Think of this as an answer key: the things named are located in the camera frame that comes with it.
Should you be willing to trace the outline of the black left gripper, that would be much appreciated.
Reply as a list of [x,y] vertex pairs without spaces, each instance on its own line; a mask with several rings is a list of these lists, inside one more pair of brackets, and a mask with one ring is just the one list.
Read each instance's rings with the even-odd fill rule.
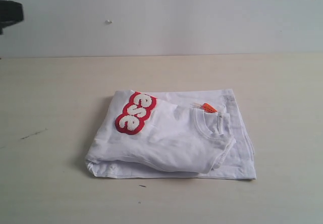
[[3,35],[3,29],[24,21],[23,5],[15,1],[0,1],[0,34]]

